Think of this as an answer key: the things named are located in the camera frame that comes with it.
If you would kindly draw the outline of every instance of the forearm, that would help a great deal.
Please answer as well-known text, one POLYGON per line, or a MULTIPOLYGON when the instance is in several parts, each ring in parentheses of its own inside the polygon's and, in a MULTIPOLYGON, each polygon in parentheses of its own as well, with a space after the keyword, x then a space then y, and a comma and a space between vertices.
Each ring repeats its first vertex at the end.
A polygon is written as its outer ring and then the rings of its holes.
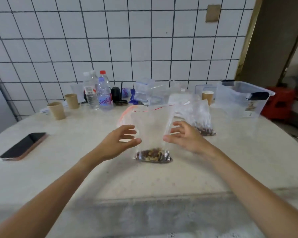
POLYGON ((4 221, 0 225, 0 237, 45 237, 92 170, 84 158, 4 221))
POLYGON ((210 162, 267 237, 298 237, 298 210, 258 182, 220 150, 210 162))

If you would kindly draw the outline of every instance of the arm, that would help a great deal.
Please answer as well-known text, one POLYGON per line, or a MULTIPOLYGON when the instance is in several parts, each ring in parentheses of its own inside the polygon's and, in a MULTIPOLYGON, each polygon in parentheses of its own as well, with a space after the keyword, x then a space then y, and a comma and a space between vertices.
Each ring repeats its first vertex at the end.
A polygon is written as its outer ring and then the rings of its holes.
POLYGON ((164 141, 197 153, 212 164, 249 215, 269 238, 298 237, 298 210, 262 185, 184 121, 174 122, 164 141))
POLYGON ((70 170, 22 206, 13 216, 0 224, 0 237, 45 237, 60 213, 88 174, 101 162, 113 159, 128 148, 141 143, 134 139, 133 125, 123 125, 110 134, 70 170), (123 143, 119 140, 131 139, 123 143))

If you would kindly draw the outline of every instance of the smartphone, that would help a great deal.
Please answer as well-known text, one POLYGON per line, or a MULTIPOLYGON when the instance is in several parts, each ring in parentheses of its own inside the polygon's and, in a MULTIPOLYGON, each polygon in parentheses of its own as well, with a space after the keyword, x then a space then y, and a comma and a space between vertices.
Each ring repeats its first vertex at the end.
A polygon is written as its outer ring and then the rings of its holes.
POLYGON ((17 161, 23 159, 45 138, 46 133, 31 133, 0 156, 2 161, 17 161))

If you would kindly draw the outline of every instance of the hand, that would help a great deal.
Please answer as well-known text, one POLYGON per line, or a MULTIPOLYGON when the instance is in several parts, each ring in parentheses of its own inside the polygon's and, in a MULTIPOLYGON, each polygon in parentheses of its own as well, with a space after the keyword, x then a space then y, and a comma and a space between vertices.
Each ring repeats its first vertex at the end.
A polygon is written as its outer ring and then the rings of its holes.
POLYGON ((185 121, 175 121, 172 128, 171 135, 164 135, 163 140, 168 143, 178 144, 181 147, 199 155, 206 155, 210 158, 215 156, 218 150, 210 142, 204 139, 201 134, 190 124, 185 121))
POLYGON ((111 160, 125 150, 135 147, 141 143, 141 139, 135 139, 137 132, 133 130, 134 125, 122 125, 111 131, 103 141, 91 152, 83 157, 92 168, 105 160, 111 160), (122 139, 130 139, 128 142, 121 142, 122 139))

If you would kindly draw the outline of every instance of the plastic storage box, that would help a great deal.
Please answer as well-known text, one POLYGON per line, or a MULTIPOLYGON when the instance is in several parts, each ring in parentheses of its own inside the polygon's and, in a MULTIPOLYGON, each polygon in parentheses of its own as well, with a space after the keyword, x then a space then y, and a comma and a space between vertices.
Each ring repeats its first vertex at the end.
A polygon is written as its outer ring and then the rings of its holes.
POLYGON ((273 95, 275 92, 250 83, 223 80, 216 88, 215 106, 232 118, 257 118, 273 95))

